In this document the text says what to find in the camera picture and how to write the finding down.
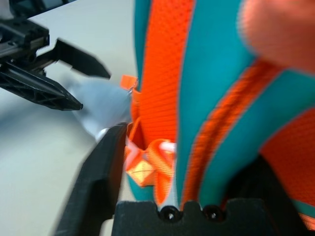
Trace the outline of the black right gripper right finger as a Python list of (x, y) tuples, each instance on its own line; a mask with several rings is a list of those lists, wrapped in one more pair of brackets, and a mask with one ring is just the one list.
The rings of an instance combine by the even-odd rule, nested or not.
[(226, 236), (301, 236), (303, 222), (267, 161), (258, 157), (229, 184)]

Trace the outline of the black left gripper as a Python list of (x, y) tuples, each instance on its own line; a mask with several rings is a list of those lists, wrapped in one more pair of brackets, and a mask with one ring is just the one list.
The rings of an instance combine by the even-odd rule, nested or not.
[(83, 104), (59, 83), (17, 67), (8, 61), (34, 62), (43, 69), (62, 61), (88, 76), (111, 78), (110, 71), (93, 55), (60, 39), (54, 48), (36, 58), (39, 49), (49, 46), (49, 30), (24, 18), (0, 21), (0, 87), (32, 103), (60, 111), (78, 111)]

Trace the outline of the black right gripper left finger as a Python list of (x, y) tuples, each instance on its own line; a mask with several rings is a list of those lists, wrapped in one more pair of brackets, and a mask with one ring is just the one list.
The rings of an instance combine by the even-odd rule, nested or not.
[(111, 127), (82, 164), (56, 236), (98, 236), (112, 218), (118, 201), (127, 124)]

